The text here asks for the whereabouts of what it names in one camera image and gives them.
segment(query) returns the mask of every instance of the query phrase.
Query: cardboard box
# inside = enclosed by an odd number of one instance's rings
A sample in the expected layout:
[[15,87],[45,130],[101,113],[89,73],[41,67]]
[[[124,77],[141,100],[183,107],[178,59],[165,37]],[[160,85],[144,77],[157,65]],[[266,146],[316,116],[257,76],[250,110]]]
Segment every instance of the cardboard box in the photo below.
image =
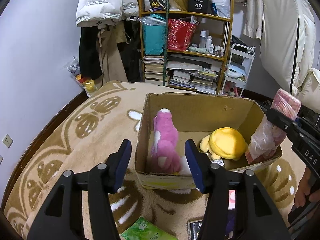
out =
[[[152,173],[148,170],[148,159],[153,143],[153,118],[157,112],[167,108],[172,113],[172,121],[179,132],[176,147],[180,156],[184,155],[187,139],[200,145],[203,137],[221,127],[237,129],[249,144],[251,135],[259,126],[263,112],[259,105],[247,98],[212,96],[204,94],[165,93],[148,94],[143,109],[138,145],[135,153],[135,171],[144,188],[185,189],[196,188],[191,175],[170,175]],[[262,170],[282,155],[280,146],[272,159],[249,165],[245,155],[240,160],[223,159],[227,170],[244,172]]]

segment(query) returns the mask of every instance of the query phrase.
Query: red bag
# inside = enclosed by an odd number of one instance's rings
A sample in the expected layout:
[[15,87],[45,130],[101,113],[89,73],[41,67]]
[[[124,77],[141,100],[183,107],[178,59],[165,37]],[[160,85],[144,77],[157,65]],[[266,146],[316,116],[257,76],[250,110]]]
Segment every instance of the red bag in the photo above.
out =
[[169,19],[168,49],[185,51],[191,43],[191,38],[197,25],[176,19]]

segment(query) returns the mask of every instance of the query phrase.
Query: white jacket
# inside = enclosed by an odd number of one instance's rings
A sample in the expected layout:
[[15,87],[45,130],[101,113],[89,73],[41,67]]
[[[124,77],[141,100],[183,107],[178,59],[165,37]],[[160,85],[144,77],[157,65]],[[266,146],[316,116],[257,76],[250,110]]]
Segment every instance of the white jacket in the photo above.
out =
[[120,20],[139,14],[137,0],[79,0],[76,25],[97,26],[100,23],[115,25]]

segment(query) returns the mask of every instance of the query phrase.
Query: wall baseboard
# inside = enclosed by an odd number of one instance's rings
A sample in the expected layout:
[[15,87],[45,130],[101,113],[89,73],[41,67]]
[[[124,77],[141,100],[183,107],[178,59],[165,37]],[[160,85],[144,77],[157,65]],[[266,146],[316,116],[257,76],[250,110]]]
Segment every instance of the wall baseboard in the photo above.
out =
[[4,196],[2,199],[1,210],[4,211],[4,207],[7,203],[9,195],[13,189],[14,184],[19,178],[25,166],[28,164],[30,159],[36,153],[36,151],[40,148],[40,146],[44,143],[44,141],[53,133],[53,131],[64,121],[66,118],[72,114],[72,112],[81,105],[84,101],[88,99],[85,91],[82,91],[79,95],[77,95],[74,99],[70,101],[55,117],[53,117],[50,122],[42,129],[42,131],[37,135],[37,137],[30,144],[28,149],[20,158],[17,166],[13,170],[10,179],[8,181],[7,187],[4,191]]

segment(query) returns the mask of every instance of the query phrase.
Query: carpet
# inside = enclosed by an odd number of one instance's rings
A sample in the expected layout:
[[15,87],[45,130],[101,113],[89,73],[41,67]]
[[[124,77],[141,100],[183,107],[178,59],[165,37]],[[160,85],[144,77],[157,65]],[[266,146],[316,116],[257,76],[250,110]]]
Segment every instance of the carpet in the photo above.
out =
[[[109,195],[118,231],[122,233],[140,216],[160,229],[187,239],[187,221],[204,215],[207,195],[196,189],[144,189],[134,172],[134,152],[147,93],[188,93],[147,83],[108,82],[82,103],[43,143],[15,183],[4,214],[26,239],[35,216],[65,170],[88,171],[116,152],[124,138],[132,143],[123,186]],[[292,152],[286,138],[283,156],[257,173],[287,223],[294,193],[305,165]],[[83,192],[85,237],[92,239],[87,192]]]

